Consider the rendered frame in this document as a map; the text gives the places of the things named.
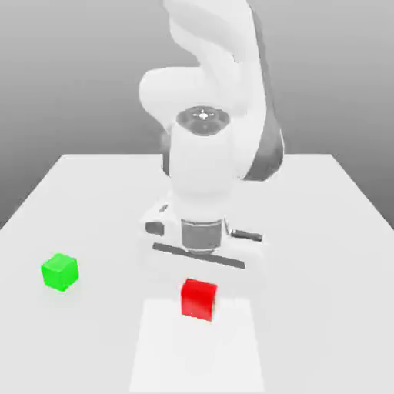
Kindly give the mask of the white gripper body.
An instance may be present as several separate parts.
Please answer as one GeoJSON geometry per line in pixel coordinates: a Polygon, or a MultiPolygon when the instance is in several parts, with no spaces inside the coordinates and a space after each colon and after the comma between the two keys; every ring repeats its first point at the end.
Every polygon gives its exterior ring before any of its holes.
{"type": "Polygon", "coordinates": [[[264,246],[226,237],[214,252],[199,255],[147,236],[142,238],[142,271],[151,279],[172,283],[187,278],[220,285],[261,282],[265,278],[264,246]]]}

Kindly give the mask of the small green cube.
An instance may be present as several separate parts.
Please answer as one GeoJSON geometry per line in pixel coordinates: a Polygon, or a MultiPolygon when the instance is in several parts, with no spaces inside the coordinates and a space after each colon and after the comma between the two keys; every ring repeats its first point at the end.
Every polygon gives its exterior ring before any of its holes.
{"type": "Polygon", "coordinates": [[[52,289],[64,292],[79,278],[77,259],[57,253],[41,265],[43,282],[52,289]]]}

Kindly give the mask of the small red cube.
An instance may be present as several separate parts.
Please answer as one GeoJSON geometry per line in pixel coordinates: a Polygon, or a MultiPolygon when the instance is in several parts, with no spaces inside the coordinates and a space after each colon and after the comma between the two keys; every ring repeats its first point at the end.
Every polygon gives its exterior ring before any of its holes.
{"type": "Polygon", "coordinates": [[[216,284],[186,279],[181,289],[182,314],[211,322],[216,291],[216,284]]]}

